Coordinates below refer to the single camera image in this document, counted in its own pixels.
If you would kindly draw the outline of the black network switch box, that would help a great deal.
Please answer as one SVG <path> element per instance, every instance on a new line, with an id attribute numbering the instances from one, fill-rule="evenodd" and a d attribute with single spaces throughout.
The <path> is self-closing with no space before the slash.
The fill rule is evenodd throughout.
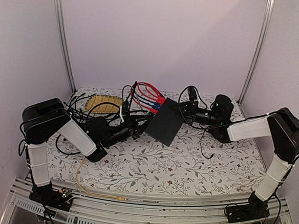
<path id="1" fill-rule="evenodd" d="M 163 105 L 145 129 L 145 133 L 169 147 L 183 124 L 183 118 L 171 110 L 177 102 L 166 98 Z"/>

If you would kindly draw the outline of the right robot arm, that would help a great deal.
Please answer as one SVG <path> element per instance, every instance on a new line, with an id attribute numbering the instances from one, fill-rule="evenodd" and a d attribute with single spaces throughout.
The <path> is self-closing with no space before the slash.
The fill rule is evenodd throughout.
<path id="1" fill-rule="evenodd" d="M 268 215 L 267 203 L 285 182 L 289 172 L 299 158 L 299 119 L 290 109 L 282 107 L 276 111 L 251 118 L 232 120 L 234 105 L 215 100 L 210 109 L 200 108 L 196 101 L 174 103 L 170 109 L 179 114 L 185 123 L 206 125 L 209 132 L 220 143 L 233 143 L 254 139 L 257 143 L 269 139 L 273 151 L 271 161 L 266 163 L 265 175 L 251 193 L 248 204 L 235 211 L 228 208 L 227 214 L 245 215 L 247 219 Z"/>

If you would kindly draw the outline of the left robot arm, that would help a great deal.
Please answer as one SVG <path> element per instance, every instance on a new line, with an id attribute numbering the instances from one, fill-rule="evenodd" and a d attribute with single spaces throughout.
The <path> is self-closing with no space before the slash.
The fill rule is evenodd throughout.
<path id="1" fill-rule="evenodd" d="M 27 164 L 37 187 L 35 194 L 44 204 L 49 205 L 56 199 L 54 190 L 48 187 L 51 183 L 46 150 L 49 140 L 53 136 L 64 137 L 79 154 L 97 163 L 113 145 L 138 139 L 153 119 L 151 113 L 137 115 L 127 104 L 119 111 L 121 122 L 111 125 L 102 116 L 87 116 L 80 123 L 58 98 L 25 108 L 19 127 L 26 144 Z"/>

